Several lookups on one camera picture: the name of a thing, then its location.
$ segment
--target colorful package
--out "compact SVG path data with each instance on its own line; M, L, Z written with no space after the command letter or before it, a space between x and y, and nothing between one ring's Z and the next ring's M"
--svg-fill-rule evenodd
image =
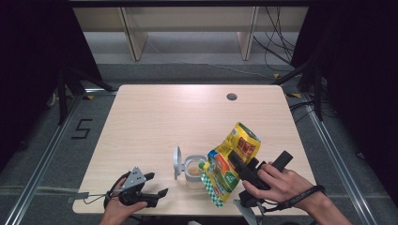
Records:
M239 182L228 155L235 151L248 164L257 154L260 144L260 140L248 128L237 123L222 144L207 154L202 181L216 206L223 206Z

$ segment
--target cable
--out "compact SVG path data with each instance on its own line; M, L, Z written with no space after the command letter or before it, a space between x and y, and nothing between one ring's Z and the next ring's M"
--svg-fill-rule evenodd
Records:
M0 193L1 192L21 192L23 190L24 186L0 186ZM38 187L36 190L36 193L44 193L44 194L49 194L49 193L65 193L65 194L70 194L70 193L76 193L78 191L77 188L61 188L61 187Z
M156 48L152 45L152 43L151 43L149 40L147 40L147 42L148 42L148 44L161 56L161 58L162 58L164 61L166 61L167 63L170 63L170 64L188 64L188 65L191 65L191 63L186 63L186 62L171 62L171 61L165 59L164 56L163 56L163 54L162 54L158 49L156 49ZM274 78L270 78L270 77L268 77L268 76L266 76L266 75L264 75L264 74L261 74L261 73L246 72L246 71L238 70L238 69L235 69L235 68L231 68L231 67L230 67L230 68L229 68L229 67L222 67L222 66L217 66L217 65L214 65L214 64L204 64L204 65L211 66L211 67L215 67L215 68L230 69L230 70L234 70L234 71L236 71L236 72L240 72L240 73L244 73L244 74L258 75L258 76L264 77L264 78L266 78L266 79L275 80Z
M289 109L290 109L290 111L292 112L292 115L293 115L295 113L296 109L298 109L299 107L305 106L305 105L312 105L312 104L314 104L313 100L306 101L306 102L300 102L298 104L289 106Z
M89 195L88 197L93 197L93 196L99 196L99 197L98 197L97 199L91 201L91 202L86 202L85 199L83 199L83 202L84 202L85 204L91 204L91 203L95 202L96 200L105 197L106 194L101 194L101 195Z
M269 42L268 42L268 44L267 44L267 47L265 47L266 53L264 54L264 61L266 62L267 67L269 67L269 68L271 68L271 69L274 69L274 70L277 70L277 69L275 69L275 68L272 68L272 67L268 64L268 61L267 61L267 52L268 52L268 50L269 50L269 43L270 43L270 41L272 40L272 37L269 39Z
M306 115L312 113L314 110L310 110L309 112L303 114L298 120L295 121L295 124L298 123L302 118L304 118Z
M262 45L260 42L258 42L265 50L266 53L264 55L264 61L266 62L266 65L268 68L273 69L275 71L283 71L283 72L290 72L291 70L285 70L285 69L277 69L277 68L273 68L269 65L268 61L267 61L267 52L271 52L274 53L270 48L269 48L269 43L267 46ZM277 56L278 58L282 59L287 65L290 65L289 61L285 60L284 58L282 58L281 56L279 56L277 53L274 54L275 56Z
M284 61L286 64L289 64L289 61L285 60L283 57L281 57L280 55L278 55L276 52L274 52L273 50L267 48L266 46L264 46L262 43L260 43L260 41L257 40L257 38L255 36L253 36L254 40L261 46L263 47L265 50L267 50L268 52L272 53L273 55L275 55L276 57L278 57L279 59L281 59L282 61Z
M269 44L272 42L272 43L274 43L276 46L283 48L283 50L284 50L284 52L285 52L285 54L286 54L286 57L287 57L288 60L290 61L290 58L292 57L292 54L291 54L290 51L293 51L293 50L289 49L289 48L286 46L285 42L287 42L287 43L288 43L290 46L292 46L292 47L294 47L294 45L291 44L289 41L287 41L287 40L283 37L283 35L282 35L282 26L281 26L281 20L280 20L281 8L280 8L280 7L277 7L277 21L276 21L276 22L274 22L274 20L272 19L272 17L271 17L271 15L270 15L270 13L269 13L267 7L266 7L266 11L267 11L268 17L269 17L269 19L270 19L270 21L271 21L271 23L272 23L272 26L273 26L273 28L274 28L271 37L269 37L268 34L267 34L267 32L266 32L266 36L267 36L267 38L269 39L268 46L269 46ZM272 40L275 33L277 33L277 35L278 35L279 38L281 39L281 42L282 42L283 46L280 46L280 45L276 44L276 43Z

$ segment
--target strap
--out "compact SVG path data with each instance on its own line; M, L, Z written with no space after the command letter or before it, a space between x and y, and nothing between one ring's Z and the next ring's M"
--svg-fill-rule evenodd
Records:
M278 204L278 206L276 206L274 208L267 209L266 212L272 212L272 211L276 211L276 210L284 210L286 208L291 208L291 207L293 207L293 205L297 204L298 202L307 198L308 196L316 193L317 191L324 192L325 187L323 187L321 185L313 186L313 187L309 188L308 190L302 192L298 196L293 197L292 199L290 199L286 202L281 202Z
M119 184L119 182L123 179L126 178L130 175L131 172L126 172L125 174L121 175L119 179L117 179L117 181L114 183L114 185L111 187L110 190L106 191L105 194L105 200L103 201L103 208L106 208L106 205L108 205L108 202L111 200L112 198L112 193L114 192L116 185Z

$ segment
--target gray floor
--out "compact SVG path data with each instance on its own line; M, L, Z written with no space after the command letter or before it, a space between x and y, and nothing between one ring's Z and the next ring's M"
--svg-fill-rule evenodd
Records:
M264 34L255 35L267 43ZM101 75L108 84L118 87L123 83L253 83L269 84L275 73L285 74L277 69L292 69L282 60L267 54L253 43L249 61L242 61L237 37L234 33L150 33L145 52L138 62L132 62L127 43L122 33L86 33L90 48L99 65ZM285 34L294 43L297 34ZM272 49L284 55L281 48ZM285 93L297 93L299 77L283 85ZM95 87L86 83L87 88ZM78 191L85 169L100 136L107 114L115 95L93 94L92 100L75 99L73 111L54 155L50 157L47 170L39 179L38 187L22 224L98 224L100 215L77 215L72 211L70 197ZM302 97L288 97L289 105L300 103ZM350 135L341 124L338 114L324 103L325 121L322 123L332 138L335 148L349 171L350 179L369 206L370 214L378 224L398 224L398 210L366 161L356 156L359 151ZM294 111L298 133L310 160L318 184L327 188L327 194L354 224L373 224L366 221L355 199L346 189L334 161L329 156L324 140L315 129L313 119L305 107ZM87 139L73 140L81 136L76 131L81 119L92 119L87 125L90 132ZM8 213L19 199L41 157L48 149L52 137L59 129L58 108L55 104L38 120L35 129L27 139L28 148L14 155L0 174L0 222L6 221ZM219 218L163 218L158 224L183 224L186 220L203 224L220 224ZM237 224L234 218L225 218L222 223ZM296 221L309 224L309 217L267 217L268 224L282 224Z

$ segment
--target wrist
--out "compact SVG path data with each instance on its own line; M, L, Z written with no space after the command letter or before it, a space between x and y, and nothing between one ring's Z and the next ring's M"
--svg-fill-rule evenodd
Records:
M326 195L318 191L301 202L298 202L294 207L304 210L309 215L315 215L316 212L328 210L333 205L333 202Z

